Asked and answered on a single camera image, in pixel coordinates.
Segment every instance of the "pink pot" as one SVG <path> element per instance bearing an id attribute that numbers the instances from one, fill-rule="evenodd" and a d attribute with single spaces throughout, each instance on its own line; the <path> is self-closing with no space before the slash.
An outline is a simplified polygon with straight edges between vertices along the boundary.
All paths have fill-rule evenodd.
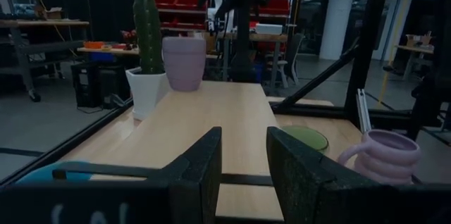
<path id="1" fill-rule="evenodd" d="M 345 165 L 358 154 L 354 170 L 389 185 L 412 183 L 412 175 L 421 158 L 421 151 L 411 139 L 394 132 L 370 130 L 363 135 L 362 143 L 344 151 L 337 162 Z"/>
<path id="2" fill-rule="evenodd" d="M 169 84 L 175 91 L 195 91 L 205 69 L 205 39 L 195 37 L 163 38 L 163 59 Z"/>

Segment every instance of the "yellow cable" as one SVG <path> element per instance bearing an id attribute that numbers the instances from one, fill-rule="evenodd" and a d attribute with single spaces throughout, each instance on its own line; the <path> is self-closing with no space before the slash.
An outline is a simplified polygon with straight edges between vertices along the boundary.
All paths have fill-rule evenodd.
<path id="1" fill-rule="evenodd" d="M 401 21 L 402 21 L 403 15 L 404 15 L 404 13 L 405 13 L 405 11 L 407 9 L 407 2 L 408 1 L 409 0 L 403 0 L 402 1 L 400 15 L 399 15 L 399 17 L 397 19 L 395 30 L 393 32 L 393 36 L 392 36 L 392 39 L 391 39 L 392 46 L 391 46 L 391 49 L 390 49 L 390 56 L 388 57 L 388 65 L 389 66 L 391 66 L 393 64 L 393 55 L 394 55 L 393 51 L 395 50 L 395 45 L 396 45 L 395 44 L 395 38 L 397 37 L 397 35 L 398 35 L 399 31 L 400 31 Z M 378 98 L 378 106 L 379 107 L 381 107 L 383 96 L 384 96 L 385 91 L 387 89 L 387 83 L 388 83 L 388 72 L 385 72 L 385 75 L 383 76 L 382 90 L 381 90 L 381 93 L 379 94 L 379 98 Z"/>
<path id="2" fill-rule="evenodd" d="M 45 11 L 47 11 L 47 7 L 45 6 L 44 2 L 42 0 L 39 0 L 39 2 L 41 3 L 42 7 L 44 8 Z M 61 40 L 63 40 L 63 42 L 65 42 L 66 40 L 64 39 L 63 35 L 59 32 L 59 29 L 56 25 L 54 25 L 56 32 L 58 33 L 59 37 L 61 38 Z M 72 52 L 72 54 L 74 56 L 77 56 L 77 54 L 75 54 L 75 52 L 73 52 L 72 49 L 69 49 L 70 52 Z"/>

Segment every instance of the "desk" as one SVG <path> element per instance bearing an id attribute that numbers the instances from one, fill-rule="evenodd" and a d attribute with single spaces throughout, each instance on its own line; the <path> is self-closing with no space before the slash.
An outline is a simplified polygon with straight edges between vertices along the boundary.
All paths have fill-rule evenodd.
<path id="1" fill-rule="evenodd" d="M 229 41 L 237 39 L 237 33 L 218 33 L 219 38 L 224 37 L 224 62 L 223 62 L 223 81 L 227 81 L 227 69 L 228 69 L 228 56 L 229 56 Z M 276 47 L 274 49 L 273 57 L 273 68 L 271 72 L 271 83 L 270 92 L 273 93 L 276 88 L 276 77 L 277 77 L 277 62 L 280 53 L 280 43 L 287 42 L 288 36 L 286 34 L 282 35 L 268 35 L 268 34 L 257 34 L 249 33 L 249 40 L 252 42 L 275 42 Z"/>
<path id="2" fill-rule="evenodd" d="M 77 51 L 80 52 L 99 52 L 99 53 L 106 53 L 106 54 L 114 54 L 117 56 L 123 56 L 123 55 L 132 55 L 132 56 L 139 56 L 140 51 L 137 49 L 126 51 L 124 49 L 88 49 L 88 48 L 78 48 Z M 206 55 L 207 58 L 218 58 L 218 56 L 215 55 Z"/>
<path id="3" fill-rule="evenodd" d="M 283 119 L 312 126 L 329 137 L 330 151 L 326 155 L 331 158 L 335 158 L 338 151 L 358 143 L 361 137 L 358 129 L 352 128 L 348 121 L 275 117 L 260 85 L 202 82 L 197 92 L 168 93 L 150 117 L 140 124 L 132 119 L 131 110 L 128 110 L 63 159 L 160 168 L 183 153 L 211 127 L 221 126 L 223 173 L 269 175 L 266 128 L 278 126 L 278 121 Z M 222 184 L 216 215 L 283 219 L 274 188 L 249 185 Z"/>
<path id="4" fill-rule="evenodd" d="M 43 27 L 43 26 L 88 26 L 89 22 L 83 22 L 79 20 L 0 20 L 0 27 L 9 28 L 11 31 L 11 39 L 18 57 L 19 66 L 0 68 L 0 73 L 4 74 L 17 74 L 21 75 L 23 82 L 27 88 L 28 94 L 33 101 L 40 101 L 40 96 L 35 91 L 33 86 L 32 76 L 30 69 L 40 66 L 51 65 L 67 61 L 70 58 L 61 59 L 59 61 L 46 61 L 31 63 L 28 55 L 40 54 L 53 51 L 64 51 L 69 49 L 76 49 L 83 46 L 83 42 L 86 40 L 86 29 L 83 28 L 82 40 L 78 41 L 62 41 L 54 42 L 50 44 L 28 44 L 22 37 L 20 31 L 23 27 Z"/>
<path id="5" fill-rule="evenodd" d="M 424 54 L 433 55 L 434 54 L 434 50 L 433 49 L 427 49 L 427 48 L 422 48 L 422 47 L 403 46 L 403 45 L 396 45 L 396 47 L 398 49 L 403 49 L 403 50 L 406 50 L 406 51 L 410 51 L 409 61 L 407 62 L 406 70 L 404 71 L 404 76 L 402 77 L 403 80 L 408 80 L 409 79 L 409 76 L 410 76 L 410 74 L 412 72 L 412 68 L 413 68 L 415 63 L 419 63 L 419 64 L 425 65 L 425 66 L 431 66 L 432 65 L 432 62 L 424 61 L 422 59 L 422 56 Z M 420 54 L 420 58 L 415 58 L 415 54 L 417 54 L 417 53 Z"/>

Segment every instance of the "cactus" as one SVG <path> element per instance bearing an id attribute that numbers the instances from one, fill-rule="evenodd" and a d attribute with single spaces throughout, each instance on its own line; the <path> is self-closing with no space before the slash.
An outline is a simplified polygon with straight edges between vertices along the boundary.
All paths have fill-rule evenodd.
<path id="1" fill-rule="evenodd" d="M 141 74 L 164 73 L 160 19 L 155 0 L 135 0 L 133 14 L 140 48 Z"/>

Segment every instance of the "black curtain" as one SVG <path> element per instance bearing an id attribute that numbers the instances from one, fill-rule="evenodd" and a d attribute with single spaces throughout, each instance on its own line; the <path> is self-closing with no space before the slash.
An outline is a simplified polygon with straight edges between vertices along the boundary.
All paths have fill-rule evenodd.
<path id="1" fill-rule="evenodd" d="M 65 15 L 69 19 L 91 22 L 89 17 L 88 0 L 64 0 Z M 71 27 L 70 31 L 74 40 L 82 39 L 81 27 Z M 87 38 L 92 39 L 89 28 L 86 29 Z"/>
<path id="2" fill-rule="evenodd" d="M 50 10 L 52 7 L 61 7 L 64 9 L 64 0 L 42 0 L 45 8 Z M 41 42 L 61 42 L 61 37 L 58 32 L 55 31 L 53 26 L 49 27 L 34 27 L 27 28 L 26 31 L 30 40 L 30 43 L 41 43 Z M 67 27 L 60 27 L 59 32 L 65 40 L 70 40 L 70 30 Z"/>
<path id="3" fill-rule="evenodd" d="M 120 41 L 115 23 L 114 0 L 89 0 L 94 41 Z"/>
<path id="4" fill-rule="evenodd" d="M 134 0 L 112 0 L 113 16 L 115 18 L 116 35 L 122 40 L 120 31 L 131 31 L 135 29 L 133 20 L 133 3 Z"/>

